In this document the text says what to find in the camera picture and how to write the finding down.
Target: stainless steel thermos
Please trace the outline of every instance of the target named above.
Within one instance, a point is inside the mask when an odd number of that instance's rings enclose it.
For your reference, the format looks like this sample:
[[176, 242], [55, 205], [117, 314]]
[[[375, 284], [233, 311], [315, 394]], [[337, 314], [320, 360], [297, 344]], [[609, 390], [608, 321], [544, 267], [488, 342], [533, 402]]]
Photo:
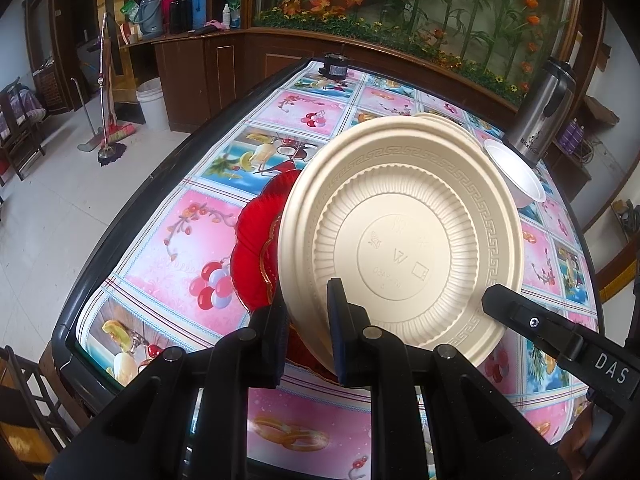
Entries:
[[558, 133], [575, 93], [571, 66], [553, 57], [536, 75], [504, 143], [535, 167]]

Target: gray kettle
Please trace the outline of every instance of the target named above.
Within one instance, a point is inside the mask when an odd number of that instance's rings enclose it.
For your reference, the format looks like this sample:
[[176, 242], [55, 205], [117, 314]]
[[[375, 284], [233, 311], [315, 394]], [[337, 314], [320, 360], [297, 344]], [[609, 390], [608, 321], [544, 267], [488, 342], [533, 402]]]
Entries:
[[574, 93], [571, 65], [549, 57], [534, 78], [503, 142], [534, 168], [558, 133]]
[[143, 40], [162, 36], [162, 0], [140, 0], [140, 8], [133, 23], [140, 26]]

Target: printed tablecloth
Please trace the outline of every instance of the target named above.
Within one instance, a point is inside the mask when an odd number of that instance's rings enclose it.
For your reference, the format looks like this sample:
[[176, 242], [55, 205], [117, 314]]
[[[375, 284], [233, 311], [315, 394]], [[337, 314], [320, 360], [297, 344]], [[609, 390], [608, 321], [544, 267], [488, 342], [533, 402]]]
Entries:
[[[242, 208], [283, 168], [304, 168], [342, 131], [380, 116], [430, 112], [457, 122], [479, 144], [502, 137], [497, 128], [430, 94], [355, 70], [343, 82], [328, 81], [319, 76], [319, 65], [311, 62], [273, 91], [202, 157], [85, 304], [78, 341], [122, 384], [167, 346], [196, 351], [247, 325], [248, 312], [228, 272], [234, 227]], [[522, 293], [597, 330], [594, 291], [574, 226], [544, 164], [536, 173], [547, 199], [520, 210]], [[198, 294], [207, 285], [203, 270], [216, 280], [206, 302]], [[584, 408], [587, 386], [511, 331], [479, 368], [551, 443]], [[274, 436], [273, 428], [291, 426], [305, 429], [302, 448]], [[340, 388], [287, 364], [277, 390], [251, 391], [248, 427], [251, 458], [317, 476], [369, 478], [366, 390]], [[304, 446], [314, 450], [300, 452]]]

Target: red plate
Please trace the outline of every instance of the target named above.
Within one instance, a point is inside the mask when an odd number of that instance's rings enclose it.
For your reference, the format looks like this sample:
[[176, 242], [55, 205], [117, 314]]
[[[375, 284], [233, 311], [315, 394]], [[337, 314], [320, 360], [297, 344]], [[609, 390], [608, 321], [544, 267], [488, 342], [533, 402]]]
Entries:
[[[238, 216], [237, 240], [229, 270], [236, 294], [249, 313], [271, 304], [273, 300], [278, 281], [280, 218], [300, 171], [284, 171], [273, 177]], [[292, 326], [287, 358], [323, 379], [337, 383], [337, 378], [306, 349]]]

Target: floor mop head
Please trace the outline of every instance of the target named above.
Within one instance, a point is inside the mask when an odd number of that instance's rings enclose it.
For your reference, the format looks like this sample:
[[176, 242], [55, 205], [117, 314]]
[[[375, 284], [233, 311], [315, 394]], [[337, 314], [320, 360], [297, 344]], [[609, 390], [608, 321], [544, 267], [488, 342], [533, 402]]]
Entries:
[[100, 162], [101, 166], [106, 166], [110, 162], [118, 160], [126, 149], [126, 145], [122, 144], [121, 142], [116, 142], [115, 144], [105, 144], [100, 148], [100, 151], [98, 152], [98, 162]]

